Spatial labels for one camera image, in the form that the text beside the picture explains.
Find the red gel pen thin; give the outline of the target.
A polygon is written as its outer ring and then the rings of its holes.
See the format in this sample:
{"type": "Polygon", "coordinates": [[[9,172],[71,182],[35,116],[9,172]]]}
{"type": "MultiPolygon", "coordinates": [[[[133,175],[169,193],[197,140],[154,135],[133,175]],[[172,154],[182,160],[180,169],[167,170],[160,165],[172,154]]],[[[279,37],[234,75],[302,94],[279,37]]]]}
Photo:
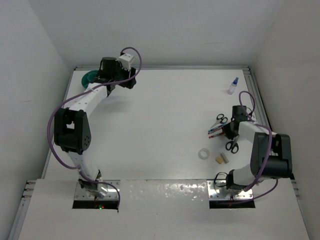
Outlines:
{"type": "Polygon", "coordinates": [[[225,135],[225,132],[223,130],[218,130],[215,132],[212,131],[208,133],[209,138],[214,138],[214,137],[223,136],[223,135],[225,135]]]}

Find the red gel pen labelled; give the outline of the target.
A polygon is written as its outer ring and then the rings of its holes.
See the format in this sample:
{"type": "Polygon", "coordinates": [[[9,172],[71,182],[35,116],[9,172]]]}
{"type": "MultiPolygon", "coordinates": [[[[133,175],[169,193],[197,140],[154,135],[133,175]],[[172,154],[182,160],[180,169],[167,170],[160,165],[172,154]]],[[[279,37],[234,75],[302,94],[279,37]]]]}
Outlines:
{"type": "Polygon", "coordinates": [[[212,134],[208,138],[212,139],[212,138],[219,137],[219,136],[224,136],[224,135],[225,135],[224,132],[220,132],[220,133],[212,134]]]}

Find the small black handled scissors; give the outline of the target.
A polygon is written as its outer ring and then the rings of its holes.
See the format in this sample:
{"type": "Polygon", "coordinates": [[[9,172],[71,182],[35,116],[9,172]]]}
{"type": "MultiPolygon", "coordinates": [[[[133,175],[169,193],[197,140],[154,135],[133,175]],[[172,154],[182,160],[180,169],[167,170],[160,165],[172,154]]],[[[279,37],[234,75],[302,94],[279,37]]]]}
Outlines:
{"type": "Polygon", "coordinates": [[[220,113],[216,117],[216,122],[210,127],[211,129],[215,126],[219,126],[221,124],[225,124],[228,122],[228,117],[226,117],[223,113],[220,113]]]}

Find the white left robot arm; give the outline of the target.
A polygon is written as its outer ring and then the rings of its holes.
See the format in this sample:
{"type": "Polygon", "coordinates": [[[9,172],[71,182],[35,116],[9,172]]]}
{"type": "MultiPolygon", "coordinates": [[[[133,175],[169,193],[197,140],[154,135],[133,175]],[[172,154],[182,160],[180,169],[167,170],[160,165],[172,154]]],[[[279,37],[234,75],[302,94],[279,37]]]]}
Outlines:
{"type": "Polygon", "coordinates": [[[65,152],[79,171],[80,187],[92,195],[103,195],[107,185],[101,184],[101,172],[85,155],[92,135],[89,116],[115,89],[116,85],[132,89],[136,84],[134,56],[121,53],[119,57],[103,57],[97,71],[88,72],[81,81],[85,95],[77,97],[68,107],[61,107],[54,115],[54,143],[65,152]]]}

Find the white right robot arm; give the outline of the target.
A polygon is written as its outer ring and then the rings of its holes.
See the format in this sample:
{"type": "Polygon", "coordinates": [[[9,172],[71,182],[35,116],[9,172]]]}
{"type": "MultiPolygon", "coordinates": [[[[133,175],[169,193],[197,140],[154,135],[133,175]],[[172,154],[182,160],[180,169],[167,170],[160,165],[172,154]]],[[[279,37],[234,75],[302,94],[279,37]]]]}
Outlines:
{"type": "Polygon", "coordinates": [[[233,154],[239,150],[239,138],[252,143],[249,163],[242,168],[232,169],[227,174],[227,190],[246,192],[261,181],[292,176],[290,137],[274,133],[266,126],[253,122],[246,106],[232,107],[231,121],[222,127],[222,131],[229,139],[225,149],[233,154]]]}

